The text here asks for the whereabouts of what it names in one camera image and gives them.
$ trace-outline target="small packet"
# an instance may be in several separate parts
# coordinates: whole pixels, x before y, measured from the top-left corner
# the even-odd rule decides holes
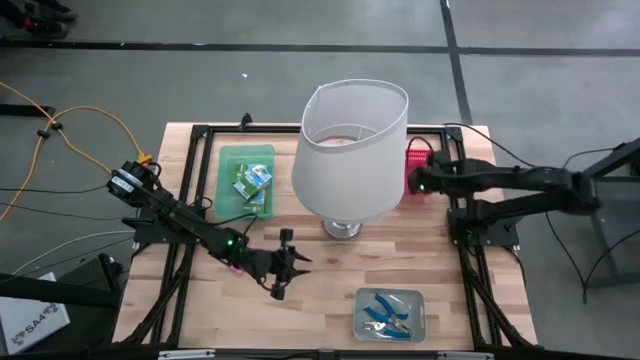
[[[267,171],[267,167],[259,164],[235,164],[233,165],[233,174],[233,187],[245,200],[258,195],[261,191],[263,192],[261,200],[257,200],[255,204],[262,204],[262,212],[264,212],[263,190],[271,182],[271,174]]]

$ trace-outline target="wooden table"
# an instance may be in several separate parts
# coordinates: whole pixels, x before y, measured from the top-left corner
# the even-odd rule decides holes
[[[181,185],[192,123],[169,123],[158,162],[163,185],[176,196]],[[485,126],[476,127],[488,135]],[[495,163],[491,144],[463,129],[467,157]],[[438,149],[437,138],[429,138]],[[444,195],[403,199],[381,220],[366,224],[353,240],[333,241],[322,231],[320,218],[300,204],[291,186],[297,135],[220,134],[213,142],[206,196],[215,197],[219,152],[226,145],[275,147],[275,199],[272,219],[258,221],[250,245],[276,249],[280,228],[293,228],[298,251],[313,263],[297,262],[312,272],[296,278],[284,301],[269,297],[249,276],[238,276],[197,247],[187,296],[181,347],[207,348],[333,348],[436,350],[471,349],[471,334],[459,257],[447,239]],[[423,147],[422,142],[414,146]],[[195,188],[200,159],[191,186]],[[482,198],[502,199],[499,190]],[[213,220],[213,211],[207,215]],[[246,223],[234,226],[243,229]],[[131,266],[114,341],[131,333],[156,300],[167,253],[166,245],[152,245]],[[497,303],[516,328],[535,343],[522,274],[512,255],[487,248],[486,256]],[[425,298],[427,340],[420,344],[361,342],[353,335],[353,296],[360,287],[415,289]],[[486,312],[479,304],[483,334],[489,338]],[[165,336],[170,328],[169,304]]]

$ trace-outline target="wire cutters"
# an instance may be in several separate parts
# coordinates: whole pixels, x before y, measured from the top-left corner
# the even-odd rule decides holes
[[[391,329],[389,329],[387,327],[386,323],[382,323],[382,322],[369,321],[369,322],[364,323],[364,328],[365,328],[365,330],[375,330],[375,331],[380,331],[380,330],[384,329],[382,334],[387,335],[387,336],[391,336],[391,337],[396,338],[396,339],[409,339],[409,338],[411,338],[411,335],[409,335],[408,333],[403,332],[403,331],[391,330]]]
[[[396,314],[396,312],[393,310],[393,307],[391,307],[391,304],[389,304],[389,302],[385,298],[380,296],[380,294],[376,293],[375,299],[384,307],[384,309],[387,311],[387,315],[379,314],[368,306],[364,308],[364,311],[367,314],[369,314],[369,316],[371,316],[374,320],[385,323],[385,324],[390,323],[393,326],[395,326],[398,330],[409,334],[411,329],[409,329],[409,327],[407,327],[407,325],[405,325],[404,322],[402,321],[402,320],[407,320],[407,318],[409,318],[409,315]]]

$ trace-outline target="black cable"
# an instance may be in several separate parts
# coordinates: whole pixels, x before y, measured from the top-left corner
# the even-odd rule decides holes
[[[481,133],[480,131],[476,130],[473,126],[469,126],[467,124],[463,124],[463,123],[444,123],[442,124],[444,126],[464,126],[470,130],[475,131],[478,135],[482,136],[483,138],[489,140],[489,142],[491,142],[493,145],[499,147],[500,149],[502,149],[504,152],[506,152],[507,154],[511,155],[511,157],[513,157],[514,159],[520,161],[521,163],[527,165],[527,166],[531,166],[531,167],[535,167],[535,165],[533,165],[532,163],[528,162],[528,161],[524,161],[521,158],[519,158],[518,156],[516,156],[514,153],[512,153],[511,151],[507,150],[506,147],[498,144],[498,142],[496,142],[495,140],[492,140],[490,137],[488,137],[487,135]]]
[[[564,246],[564,243],[562,242],[562,240],[560,240],[560,236],[558,236],[558,233],[556,233],[556,229],[553,227],[553,224],[551,223],[551,219],[549,218],[549,213],[545,212],[544,216],[547,218],[547,223],[549,224],[549,228],[551,228],[551,232],[553,233],[553,236],[556,238],[556,240],[562,247],[562,250],[564,250],[564,253],[567,254],[567,256],[569,257],[569,261],[571,261],[573,268],[576,270],[576,273],[580,278],[580,284],[582,285],[582,289],[584,291],[584,278],[582,277],[582,273],[580,272],[580,269],[578,269],[578,265],[576,264],[575,260],[573,260],[573,256],[571,256],[571,254],[569,253],[569,250],[567,250],[567,247]]]
[[[104,245],[104,246],[101,246],[101,247],[99,247],[99,248],[95,248],[95,249],[92,249],[92,250],[89,250],[89,251],[85,251],[85,252],[83,252],[82,254],[74,255],[74,256],[72,256],[72,257],[69,257],[69,258],[66,258],[66,259],[64,259],[64,260],[61,260],[61,261],[55,262],[55,263],[53,263],[53,264],[49,264],[49,265],[45,265],[45,266],[40,266],[40,267],[38,267],[36,270],[30,271],[30,272],[28,272],[28,273],[26,273],[26,274],[16,274],[16,275],[14,275],[14,276],[12,276],[12,277],[8,278],[7,280],[0,281],[0,285],[5,284],[5,283],[7,283],[7,282],[9,282],[9,281],[15,280],[15,279],[16,279],[16,278],[18,278],[18,277],[25,277],[25,276],[29,276],[29,275],[31,275],[31,274],[35,274],[35,273],[37,273],[37,272],[39,272],[39,271],[42,271],[42,270],[44,270],[44,269],[48,269],[48,268],[50,268],[50,267],[54,267],[54,266],[56,266],[56,265],[60,265],[60,264],[65,263],[65,262],[67,262],[67,261],[71,261],[71,260],[73,260],[73,259],[79,258],[79,257],[84,256],[84,255],[87,255],[87,254],[91,254],[92,252],[96,252],[96,251],[100,251],[100,250],[102,250],[102,249],[106,249],[106,248],[108,248],[108,247],[110,247],[110,246],[117,245],[117,244],[123,243],[123,242],[125,242],[125,241],[129,241],[129,240],[131,240],[131,239],[133,239],[133,236],[130,236],[130,237],[126,238],[126,239],[118,240],[118,241],[116,241],[116,242],[110,243],[109,245]]]
[[[409,145],[407,145],[407,150],[411,149],[411,144],[413,144],[414,140],[422,140],[425,142],[425,144],[427,144],[427,146],[429,147],[429,150],[434,151],[433,150],[433,146],[431,146],[431,143],[429,141],[427,141],[427,139],[420,137],[420,136],[414,136],[411,138],[411,140],[409,140]]]
[[[524,287],[526,289],[527,288],[527,276],[524,274],[524,266],[522,265],[522,260],[520,259],[518,254],[516,254],[516,252],[512,248],[510,248],[508,246],[503,246],[503,248],[505,250],[507,250],[508,252],[510,252],[511,255],[513,255],[513,257],[518,262],[518,265],[520,266],[520,272],[522,273],[522,282],[524,283]]]
[[[573,158],[578,157],[580,155],[591,154],[591,153],[602,152],[602,151],[613,151],[613,150],[615,150],[615,148],[594,149],[594,150],[587,150],[587,151],[581,151],[579,153],[575,153],[575,154],[569,156],[567,161],[564,162],[564,165],[562,165],[562,168],[565,169],[567,167],[567,165],[569,165],[569,162],[571,160],[573,160]]]
[[[569,165],[569,162],[571,162],[571,160],[573,160],[574,158],[576,158],[576,157],[578,157],[580,155],[591,154],[591,153],[602,152],[602,151],[612,151],[612,150],[614,150],[614,148],[593,149],[593,150],[586,150],[586,151],[581,151],[581,152],[575,153],[575,154],[573,154],[573,155],[571,155],[571,156],[569,156],[567,158],[567,160],[564,162],[564,165],[562,165],[562,168],[565,169],[567,167],[567,165]],[[569,253],[569,250],[567,249],[567,247],[564,245],[564,243],[560,239],[560,236],[558,236],[558,233],[556,232],[556,229],[553,226],[553,223],[551,223],[551,219],[549,218],[549,213],[545,212],[544,216],[547,218],[547,224],[549,224],[549,228],[551,229],[551,233],[555,237],[556,241],[558,241],[558,244],[560,244],[560,246],[562,247],[562,250],[564,250],[564,253],[567,254],[567,257],[569,258],[569,261],[571,261],[571,265],[573,265],[573,268],[575,269],[576,273],[578,274],[578,277],[580,278],[580,286],[582,286],[582,302],[584,304],[586,304],[587,303],[587,285],[588,285],[588,282],[589,282],[589,278],[591,277],[591,273],[593,273],[593,270],[595,270],[595,267],[598,265],[600,260],[602,260],[602,258],[609,251],[613,250],[613,248],[615,246],[617,246],[620,242],[626,240],[628,237],[632,236],[633,234],[629,235],[628,237],[623,238],[620,242],[616,243],[614,246],[612,246],[611,248],[607,249],[605,251],[605,253],[596,261],[596,264],[594,265],[593,269],[591,270],[591,273],[589,273],[589,277],[587,277],[587,280],[585,281],[584,277],[582,276],[582,273],[580,272],[580,269],[578,268],[578,265],[576,264],[575,260],[573,259],[573,256],[571,256],[571,253]]]
[[[249,231],[249,227],[251,225],[253,225],[253,223],[256,222],[256,219],[258,218],[258,214],[256,214],[256,213],[246,213],[246,214],[242,214],[242,215],[236,216],[234,218],[231,218],[229,220],[224,220],[224,221],[220,221],[220,222],[217,222],[217,223],[209,223],[209,222],[207,222],[207,224],[209,224],[209,225],[224,225],[224,224],[228,224],[230,222],[234,222],[236,220],[244,219],[244,218],[249,217],[249,216],[254,216],[253,221],[251,221],[249,226],[247,226],[247,228],[245,229],[245,231]]]
[[[73,218],[77,218],[77,219],[95,220],[95,221],[114,221],[114,220],[120,220],[123,217],[128,216],[128,215],[126,215],[126,216],[118,216],[118,217],[114,217],[114,218],[96,218],[96,217],[92,217],[92,216],[65,214],[65,213],[59,213],[59,212],[55,212],[55,211],[34,209],[34,208],[22,206],[22,205],[11,205],[11,204],[7,204],[7,203],[3,203],[3,202],[0,202],[0,205],[10,206],[10,207],[14,207],[16,209],[28,210],[28,211],[33,211],[33,212],[38,212],[38,213],[43,213],[43,214],[65,216],[65,217],[73,217]]]
[[[160,164],[158,164],[158,163],[156,163],[156,162],[150,162],[150,163],[149,163],[149,166],[155,166],[155,167],[156,167],[156,169],[158,169],[158,173],[157,173],[157,174],[156,174],[156,173],[154,173],[154,175],[155,175],[156,177],[159,177],[159,176],[160,176],[160,174],[162,174],[162,166],[160,166]]]
[[[205,210],[209,210],[213,207],[213,200],[211,200],[211,198],[203,196],[202,200],[209,200],[209,206],[205,206],[204,208]]]
[[[589,271],[589,275],[587,276],[587,279],[585,280],[584,285],[582,286],[582,303],[584,304],[587,303],[587,289],[589,286],[589,280],[591,280],[591,275],[593,275],[593,272],[596,271],[596,268],[598,267],[598,264],[600,264],[600,261],[602,261],[602,259],[604,259],[604,257],[607,256],[607,254],[609,254],[611,251],[613,251],[613,249],[615,249],[618,245],[622,244],[627,239],[630,239],[633,235],[638,233],[640,233],[640,229],[618,240],[618,242],[616,242],[610,248],[602,252],[602,255],[600,255],[598,260],[596,260],[596,262],[593,264],[593,267],[591,268],[591,271]]]
[[[44,194],[86,194],[88,192],[100,190],[107,187],[106,185],[100,185],[95,188],[87,189],[87,190],[71,190],[71,191],[57,191],[57,190],[41,190],[41,189],[22,189],[19,188],[0,188],[0,191],[22,191],[22,192],[36,192],[36,193],[44,193]]]

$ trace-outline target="blue handle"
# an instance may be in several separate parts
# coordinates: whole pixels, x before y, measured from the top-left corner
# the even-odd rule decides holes
[[[385,329],[383,334],[387,335],[387,336],[391,336],[393,338],[396,339],[410,339],[411,335],[405,333],[405,332],[400,332],[400,331],[393,331],[393,330],[389,330],[389,329]]]
[[[380,294],[376,293],[376,300],[378,300],[378,302],[382,304],[382,306],[384,306],[384,309],[387,310],[387,314],[389,315],[395,314],[395,312],[393,311],[393,308],[391,307],[391,304],[389,304],[387,299],[383,298],[382,296],[380,296]]]
[[[382,304],[382,306],[384,306],[384,309],[387,310],[389,316],[395,315],[400,320],[407,320],[409,318],[408,314],[396,314],[396,312],[393,310],[393,307],[391,307],[391,304],[389,304],[387,299],[380,296],[380,294],[376,294],[376,300],[378,300],[378,302]]]
[[[378,322],[382,322],[382,323],[388,323],[389,322],[389,317],[388,316],[384,316],[384,315],[380,315],[377,312],[375,312],[372,308],[370,307],[366,307],[364,308],[364,311],[369,314],[369,316],[371,316],[374,320],[378,321]]]

